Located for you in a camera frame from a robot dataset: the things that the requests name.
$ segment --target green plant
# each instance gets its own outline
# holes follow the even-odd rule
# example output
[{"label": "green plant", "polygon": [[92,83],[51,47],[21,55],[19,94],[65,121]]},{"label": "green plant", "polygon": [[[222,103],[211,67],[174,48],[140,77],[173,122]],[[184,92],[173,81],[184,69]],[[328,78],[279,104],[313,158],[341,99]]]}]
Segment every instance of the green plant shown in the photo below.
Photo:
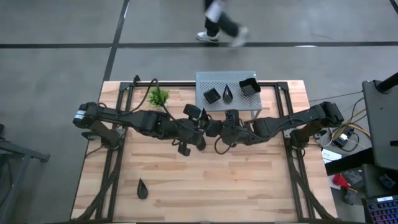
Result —
[{"label": "green plant", "polygon": [[148,102],[152,104],[156,109],[162,108],[170,97],[168,90],[160,90],[160,95],[157,92],[157,88],[151,88],[149,91],[149,99]]}]

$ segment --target wooden tabletop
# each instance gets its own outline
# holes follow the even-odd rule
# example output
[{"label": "wooden tabletop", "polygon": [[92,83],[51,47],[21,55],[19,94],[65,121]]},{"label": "wooden tabletop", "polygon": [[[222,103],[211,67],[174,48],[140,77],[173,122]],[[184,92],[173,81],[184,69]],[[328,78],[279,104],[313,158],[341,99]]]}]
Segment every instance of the wooden tabletop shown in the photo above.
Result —
[{"label": "wooden tabletop", "polygon": [[[287,81],[294,112],[309,108],[303,81]],[[99,102],[116,106],[120,82],[104,82]],[[194,87],[163,87],[170,90],[169,111],[186,118],[183,108],[195,104]],[[132,108],[142,100],[146,87],[134,88]],[[273,88],[262,87],[259,117],[278,117]],[[142,110],[153,110],[146,102]],[[211,112],[213,119],[224,119],[223,112]],[[240,111],[243,120],[250,112]],[[206,139],[202,152],[192,149],[189,157],[177,152],[171,141],[142,136],[132,128],[126,144],[116,199],[115,222],[274,222],[296,221],[294,200],[282,135],[253,146],[238,145],[225,155],[214,151],[216,138]],[[226,146],[219,142],[220,151]],[[100,146],[89,143],[90,152]],[[98,193],[106,150],[86,158],[76,195],[72,218],[78,217]],[[304,157],[311,191],[336,217],[335,204],[319,147],[306,148]],[[142,178],[149,189],[145,200],[138,199],[137,185]],[[306,214],[305,199],[300,191]],[[104,205],[106,215],[108,203]]]}]

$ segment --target concrete floor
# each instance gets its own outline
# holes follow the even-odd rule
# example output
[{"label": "concrete floor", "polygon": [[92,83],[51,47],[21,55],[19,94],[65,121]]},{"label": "concrete floor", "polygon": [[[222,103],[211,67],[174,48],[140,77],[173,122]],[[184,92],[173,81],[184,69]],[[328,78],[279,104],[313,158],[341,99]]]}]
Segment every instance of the concrete floor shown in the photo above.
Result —
[{"label": "concrete floor", "polygon": [[[111,44],[122,4],[0,0],[0,44]],[[398,15],[389,0],[230,0],[228,12],[250,28],[251,42],[398,40]],[[200,30],[201,1],[130,0],[120,43],[194,42]],[[229,41],[225,35],[221,40]],[[51,154],[47,164],[31,163],[15,222],[68,220],[87,145],[72,119],[80,103],[98,99],[109,52],[0,49],[0,123],[6,137]],[[110,79],[193,80],[196,71],[256,70],[261,80],[304,80],[309,99],[316,100],[360,91],[362,81],[392,75],[397,58],[398,47],[119,49]],[[349,106],[360,97],[330,101],[348,118]],[[368,128],[365,119],[359,124]],[[343,205],[335,196],[340,218],[364,221],[360,206]]]}]

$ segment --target white sneaker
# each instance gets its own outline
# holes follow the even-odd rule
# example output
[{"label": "white sneaker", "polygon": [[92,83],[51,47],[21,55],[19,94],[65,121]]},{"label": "white sneaker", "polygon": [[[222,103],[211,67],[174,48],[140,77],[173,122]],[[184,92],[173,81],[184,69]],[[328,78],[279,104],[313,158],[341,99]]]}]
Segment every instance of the white sneaker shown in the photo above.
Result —
[{"label": "white sneaker", "polygon": [[197,39],[200,41],[204,41],[204,42],[217,43],[219,35],[220,35],[220,32],[218,32],[217,35],[215,35],[214,37],[210,37],[207,35],[207,32],[199,32],[197,34]]},{"label": "white sneaker", "polygon": [[239,27],[238,36],[229,45],[231,47],[242,47],[246,43],[246,38],[248,37],[249,30],[247,27]]}]

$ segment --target person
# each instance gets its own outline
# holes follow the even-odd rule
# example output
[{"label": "person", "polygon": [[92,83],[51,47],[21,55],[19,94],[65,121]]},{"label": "person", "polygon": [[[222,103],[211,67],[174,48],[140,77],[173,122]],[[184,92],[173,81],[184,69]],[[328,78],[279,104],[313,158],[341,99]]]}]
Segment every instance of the person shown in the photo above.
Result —
[{"label": "person", "polygon": [[[219,0],[205,0],[205,11],[211,6],[214,1]],[[232,47],[242,47],[246,43],[248,36],[248,28],[233,22],[225,12],[222,12],[218,22],[212,22],[206,17],[205,21],[206,31],[199,32],[197,39],[204,42],[217,43],[220,36],[220,29],[227,35],[234,38],[231,45]]]}]

